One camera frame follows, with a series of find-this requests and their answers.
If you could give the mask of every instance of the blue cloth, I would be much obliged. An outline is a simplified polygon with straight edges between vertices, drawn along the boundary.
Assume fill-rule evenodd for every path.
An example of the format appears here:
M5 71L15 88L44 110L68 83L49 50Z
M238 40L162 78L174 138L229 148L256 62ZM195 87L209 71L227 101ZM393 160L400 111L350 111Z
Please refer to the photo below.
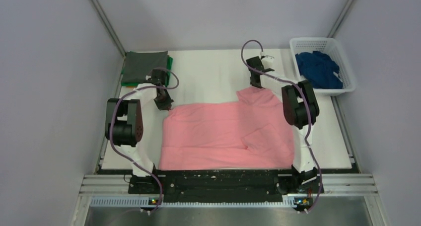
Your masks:
M339 73L339 66L330 57L319 51L296 54L298 70L310 81L313 88L343 88L342 82L333 73Z

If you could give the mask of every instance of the metal frame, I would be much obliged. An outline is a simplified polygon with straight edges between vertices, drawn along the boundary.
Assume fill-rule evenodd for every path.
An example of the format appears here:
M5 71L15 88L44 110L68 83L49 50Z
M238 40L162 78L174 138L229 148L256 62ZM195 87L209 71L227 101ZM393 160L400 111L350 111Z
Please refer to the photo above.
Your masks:
M117 74L119 75L118 80L116 81L115 85L115 91L114 94L112 95L113 98L118 98L120 96L120 91L121 91L121 78L123 77L123 75L121 74L121 71L123 69L124 63L126 62L126 57L122 58L122 61L119 62L119 65L117 67ZM102 165L102 161L104 160L104 155L105 155L105 150L107 149L107 144L108 144L108 140L105 137L105 135L103 133L101 133L101 137L100 137L100 150L99 150L99 156L98 156L98 160L95 164L94 167L94 173L97 173L98 170L100 169L100 166Z
M90 0L94 9L97 11L100 20L104 24L107 32L117 46L119 52L124 57L126 50L120 42L115 33L110 21L108 20L104 10L102 9L98 0ZM351 8L356 0L348 0L341 11L338 19L333 25L328 37L334 37L344 20L348 16ZM115 97L119 96L120 85L117 86ZM355 151L352 148L351 137L348 134L345 116L341 110L340 103L335 97L332 97L333 106L339 121L341 132L351 159L351 163L357 165L355 160ZM104 138L102 141L102 148L98 163L101 162L104 156L107 141ZM72 224L74 226L82 226L88 216L90 206L93 207L133 207L133 206L147 206L146 200L150 197L158 197L155 194L133 195L128 194L129 183L123 179L124 175L86 175L80 188L78 201L73 215ZM323 174L325 193L321 197L364 197L369 216L374 226L388 226L390 225L385 210L381 204L377 188L371 174ZM305 197L303 194L288 194L283 196L285 200L277 204L274 203L242 203L242 204L224 204L224 203L165 203L165 198L162 207L189 207L189 208L203 208L203 207L293 207L292 199L294 197Z
M156 194L133 195L128 193L130 176L86 175L83 179L72 225L82 226L87 219L89 207L151 207L147 202ZM390 225L378 196L371 174L324 174L325 193L321 197L364 197L374 226ZM166 208L285 208L293 207L294 197L305 194L288 194L278 203L165 203Z
M104 9L102 9L101 4L98 0L90 0L93 8L96 10L99 19L101 20L102 24L104 24L105 29L107 30L108 34L110 35L111 39L113 40L114 44L116 45L117 49L119 50L120 54L124 57L126 56L126 50L123 47L123 44L120 42L116 32L114 31L113 26L108 20L107 15L105 15Z

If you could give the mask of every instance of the pink shirt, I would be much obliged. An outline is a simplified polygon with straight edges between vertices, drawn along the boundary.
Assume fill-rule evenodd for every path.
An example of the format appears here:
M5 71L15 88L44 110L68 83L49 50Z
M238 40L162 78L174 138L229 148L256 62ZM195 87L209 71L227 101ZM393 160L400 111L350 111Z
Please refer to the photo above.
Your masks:
M238 102L170 110L159 169L291 168L294 143L282 103L268 89L249 87L237 96Z

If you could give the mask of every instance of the white table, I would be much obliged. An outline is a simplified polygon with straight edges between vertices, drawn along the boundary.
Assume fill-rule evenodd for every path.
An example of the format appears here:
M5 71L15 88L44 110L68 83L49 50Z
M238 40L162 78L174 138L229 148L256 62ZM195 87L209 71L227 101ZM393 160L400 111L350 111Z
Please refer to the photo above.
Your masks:
M245 50L244 58L259 55L260 50ZM267 49L275 57L272 67L277 73L295 79L290 49ZM172 71L179 77L177 89L169 90L173 107L189 103L223 103L238 101L236 91L250 86L250 73L241 61L240 50L169 51L174 58ZM171 77L169 86L176 80ZM122 87L120 96L132 88ZM313 151L323 169L350 169L351 162L329 96L316 95L320 115L313 132ZM162 121L167 111L159 111L153 101L142 109L144 134L141 145L150 159L159 165L162 143ZM108 143L102 169L131 169Z

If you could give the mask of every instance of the white wall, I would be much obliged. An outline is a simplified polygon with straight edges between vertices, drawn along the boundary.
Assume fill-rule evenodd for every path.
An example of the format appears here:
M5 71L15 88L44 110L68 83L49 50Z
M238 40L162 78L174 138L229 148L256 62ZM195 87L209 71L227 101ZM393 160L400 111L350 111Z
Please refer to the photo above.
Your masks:
M194 50L327 36L347 0L99 1L126 50Z
M2 226L70 223L120 60L88 0L0 0Z
M358 0L339 31L358 80L340 97L360 164L392 225L418 226L421 0Z

